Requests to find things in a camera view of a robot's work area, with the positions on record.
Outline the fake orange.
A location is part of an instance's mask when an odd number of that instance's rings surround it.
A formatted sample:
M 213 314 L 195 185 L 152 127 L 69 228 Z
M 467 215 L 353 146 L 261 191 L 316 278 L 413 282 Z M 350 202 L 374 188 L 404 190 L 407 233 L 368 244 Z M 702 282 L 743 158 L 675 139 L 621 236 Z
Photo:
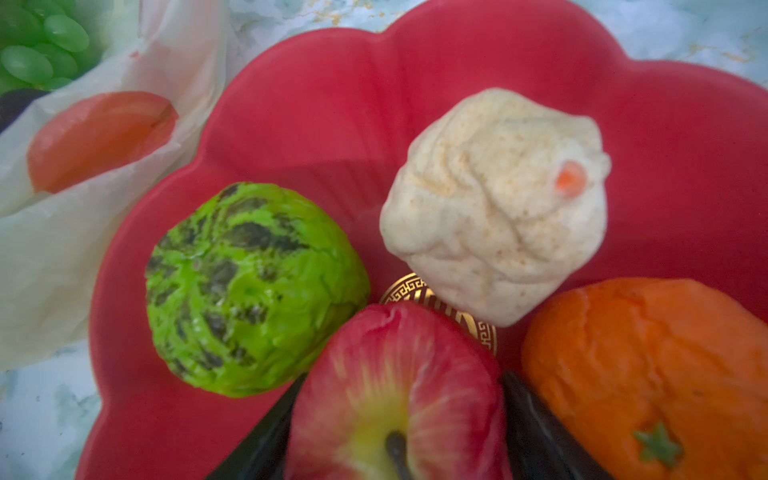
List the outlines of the fake orange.
M 522 369 L 617 479 L 767 475 L 767 326 L 694 280 L 617 278 L 534 316 Z

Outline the translucent yellowish plastic bag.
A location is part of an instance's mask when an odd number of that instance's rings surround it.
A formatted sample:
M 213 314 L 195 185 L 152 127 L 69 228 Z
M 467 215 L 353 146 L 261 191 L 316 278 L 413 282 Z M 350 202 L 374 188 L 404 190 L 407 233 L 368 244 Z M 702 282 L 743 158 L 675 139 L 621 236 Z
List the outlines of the translucent yellowish plastic bag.
M 82 339 L 130 209 L 186 165 L 224 86 L 223 1 L 79 1 L 101 56 L 1 135 L 1 366 Z

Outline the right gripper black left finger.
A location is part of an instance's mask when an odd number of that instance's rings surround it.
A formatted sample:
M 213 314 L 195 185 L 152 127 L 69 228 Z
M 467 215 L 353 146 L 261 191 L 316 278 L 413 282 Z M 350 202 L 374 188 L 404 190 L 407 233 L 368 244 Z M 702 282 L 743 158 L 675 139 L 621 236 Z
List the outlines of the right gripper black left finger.
M 283 479 L 292 410 L 307 374 L 301 374 L 207 479 Z

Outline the fake green custard apple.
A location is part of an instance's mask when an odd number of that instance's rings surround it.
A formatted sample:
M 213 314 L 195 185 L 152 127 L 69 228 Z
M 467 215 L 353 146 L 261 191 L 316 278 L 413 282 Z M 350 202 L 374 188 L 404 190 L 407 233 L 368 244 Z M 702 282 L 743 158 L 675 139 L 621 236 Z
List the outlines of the fake green custard apple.
M 144 272 L 159 357 L 180 380 L 230 398 L 307 371 L 369 300 L 368 273 L 319 206 L 238 182 L 165 233 Z

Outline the fake red apple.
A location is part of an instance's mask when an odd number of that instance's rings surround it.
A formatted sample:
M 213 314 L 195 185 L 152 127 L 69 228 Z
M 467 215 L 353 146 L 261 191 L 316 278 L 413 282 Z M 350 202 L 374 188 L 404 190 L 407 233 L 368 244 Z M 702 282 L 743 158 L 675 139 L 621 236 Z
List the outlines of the fake red apple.
M 508 479 L 501 369 L 456 321 L 372 305 L 332 336 L 297 396 L 288 479 Z

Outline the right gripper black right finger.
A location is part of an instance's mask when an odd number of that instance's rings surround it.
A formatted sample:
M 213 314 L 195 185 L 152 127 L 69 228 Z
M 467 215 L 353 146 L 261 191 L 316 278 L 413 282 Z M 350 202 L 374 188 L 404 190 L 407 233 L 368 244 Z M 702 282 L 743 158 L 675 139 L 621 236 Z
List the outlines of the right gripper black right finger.
M 502 385 L 515 479 L 613 480 L 519 375 L 504 372 Z

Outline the fake green grapes bunch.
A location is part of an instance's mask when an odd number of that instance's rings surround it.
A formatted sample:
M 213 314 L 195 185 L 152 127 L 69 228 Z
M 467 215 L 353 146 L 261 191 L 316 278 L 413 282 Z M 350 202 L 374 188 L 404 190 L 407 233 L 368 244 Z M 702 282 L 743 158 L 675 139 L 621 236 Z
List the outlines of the fake green grapes bunch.
M 1 92 L 56 90 L 101 62 L 93 16 L 80 1 L 1 3 Z

